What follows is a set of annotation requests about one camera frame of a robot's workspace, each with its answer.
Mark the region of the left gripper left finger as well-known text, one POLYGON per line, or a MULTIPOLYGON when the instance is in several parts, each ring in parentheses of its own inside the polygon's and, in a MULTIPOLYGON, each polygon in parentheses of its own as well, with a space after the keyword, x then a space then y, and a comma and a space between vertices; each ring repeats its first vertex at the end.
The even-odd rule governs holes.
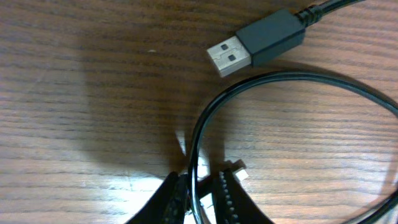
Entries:
POLYGON ((171 172, 126 224, 183 224, 188 201, 187 180, 187 174, 171 172))

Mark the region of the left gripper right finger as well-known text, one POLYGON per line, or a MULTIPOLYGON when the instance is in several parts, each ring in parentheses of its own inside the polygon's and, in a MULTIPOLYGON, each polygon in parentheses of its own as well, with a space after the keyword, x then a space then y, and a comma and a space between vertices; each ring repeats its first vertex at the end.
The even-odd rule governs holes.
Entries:
POLYGON ((231 169, 213 179, 212 201, 217 224, 274 224, 242 188, 231 169))

